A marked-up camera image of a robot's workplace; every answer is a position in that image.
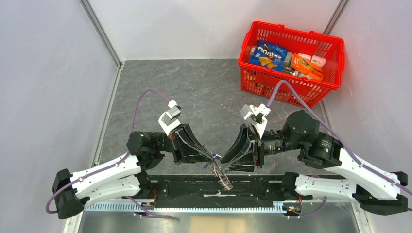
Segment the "blue chip bag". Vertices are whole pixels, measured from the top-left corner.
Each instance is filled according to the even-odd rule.
[[[285,47],[258,40],[255,52],[250,56],[249,63],[282,72],[288,50]]]

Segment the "wire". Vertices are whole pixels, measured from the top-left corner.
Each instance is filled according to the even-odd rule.
[[[134,114],[133,114],[133,121],[132,121],[132,132],[134,131],[136,111],[137,111],[137,108],[139,107],[139,103],[140,103],[142,97],[143,97],[146,93],[148,93],[149,91],[155,91],[155,92],[157,92],[157,93],[160,94],[167,102],[170,102],[170,101],[171,101],[165,94],[163,94],[161,91],[159,91],[159,90],[157,90],[157,89],[149,88],[149,89],[147,89],[146,91],[144,91],[144,92],[140,95],[140,97],[138,98],[137,103],[136,103],[135,112],[134,112]],[[76,183],[80,182],[80,179],[83,179],[83,180],[84,180],[84,179],[86,179],[86,178],[88,178],[88,177],[90,177],[90,176],[92,176],[92,175],[95,175],[95,174],[100,173],[100,172],[102,172],[102,171],[106,171],[106,170],[108,170],[108,169],[110,169],[110,168],[112,168],[112,167],[118,166],[120,163],[123,163],[123,161],[125,161],[129,156],[130,156],[130,152],[126,152],[126,154],[123,156],[123,158],[121,158],[118,162],[116,162],[116,163],[114,163],[114,164],[112,164],[112,165],[109,165],[109,166],[107,166],[107,167],[100,168],[100,169],[98,169],[98,170],[96,170],[96,171],[93,171],[93,172],[91,172],[91,173],[88,173],[88,174],[86,174],[86,175],[84,175],[84,176],[82,176],[82,177],[80,177],[80,178],[78,178],[78,179],[76,179],[76,180],[74,180],[74,181],[72,181],[72,182],[64,185],[63,187],[61,187],[61,188],[60,188],[59,190],[57,190],[57,191],[50,197],[50,199],[47,201],[47,203],[46,203],[46,212],[47,212],[48,214],[55,214],[55,213],[57,213],[57,210],[50,210],[50,204],[51,204],[52,201],[57,197],[57,195],[59,195],[61,192],[63,192],[63,190],[65,190],[66,188],[72,186],[73,184],[76,184]]]
[[[323,199],[321,206],[319,206],[319,208],[318,208],[317,210],[315,210],[315,211],[313,211],[313,212],[311,212],[311,213],[309,213],[309,214],[299,215],[299,216],[289,216],[289,218],[292,218],[292,219],[300,219],[300,218],[303,218],[303,217],[312,216],[312,215],[316,214],[317,212],[321,211],[321,210],[325,207],[325,205],[326,205],[326,200],[327,200],[327,197],[325,197],[325,198]]]
[[[143,206],[141,206],[135,199],[133,199],[131,196],[126,196],[129,200],[131,200],[134,204],[136,204],[141,210],[143,210],[144,212],[146,212],[147,214],[151,215],[151,216],[141,216],[141,217],[155,217],[155,218],[173,218],[173,216],[171,215],[158,215],[155,214],[153,212],[148,211],[146,208],[144,208]]]
[[[374,173],[375,175],[381,177],[382,179],[386,180],[387,182],[394,184],[395,186],[399,187],[400,189],[404,190],[405,192],[407,192],[409,195],[412,196],[412,191],[407,189],[406,187],[402,186],[400,183],[397,183],[396,181],[386,177],[385,175],[381,174],[380,172],[376,171],[375,169],[369,167],[366,164],[363,164],[358,158],[357,156],[352,152],[352,150],[349,148],[349,146],[346,144],[346,142],[344,141],[344,139],[342,137],[339,136],[338,133],[336,133],[333,129],[331,129],[322,119],[320,119],[320,117],[311,109],[309,108],[309,106],[302,100],[302,98],[300,98],[300,96],[297,94],[297,92],[294,90],[294,88],[285,80],[281,80],[277,83],[275,89],[273,90],[273,93],[268,101],[268,103],[266,104],[266,107],[270,107],[270,105],[272,104],[277,91],[279,90],[279,87],[285,84],[290,91],[292,91],[292,93],[295,95],[295,97],[297,98],[297,100],[316,118],[316,120],[318,120],[329,132],[331,132],[343,145],[343,148],[345,148],[345,150],[348,152],[349,156],[359,165],[364,167],[366,170]]]

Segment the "shiny gray surface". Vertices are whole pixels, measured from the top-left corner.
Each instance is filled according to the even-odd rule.
[[[320,203],[303,203],[304,213]],[[85,212],[80,233],[358,233],[350,203],[328,203],[301,219],[280,214],[172,213],[176,219],[144,219],[132,213]]]
[[[214,153],[224,155],[245,123],[240,115],[244,104],[259,106],[268,98],[240,90],[240,68],[236,59],[127,61],[121,74],[113,108],[103,139],[100,163],[126,152],[133,111],[139,95],[157,88],[182,107],[179,117],[189,123],[197,139]],[[157,120],[167,110],[167,102],[158,94],[147,93],[137,110],[135,130],[161,131]],[[266,129],[281,129],[287,116],[301,107],[274,101],[267,116]],[[321,115],[319,105],[313,110]],[[331,174],[297,161],[298,151],[265,157],[259,174]],[[166,153],[163,161],[149,174],[205,174],[204,164],[176,166]]]

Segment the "white wall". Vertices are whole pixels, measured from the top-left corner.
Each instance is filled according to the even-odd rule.
[[[238,58],[255,20],[322,32],[339,0],[90,0],[122,60]]]
[[[409,0],[349,2],[332,32],[345,40],[343,84],[326,97],[333,126],[357,155],[410,178],[411,11]],[[411,213],[369,216],[377,233],[411,232]]]
[[[0,1],[0,31],[0,232],[59,233],[54,177],[90,165],[116,68],[77,0]]]

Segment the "orange package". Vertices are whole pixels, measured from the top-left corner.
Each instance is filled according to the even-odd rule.
[[[292,68],[319,81],[323,78],[321,67],[313,64],[296,53],[292,55]]]

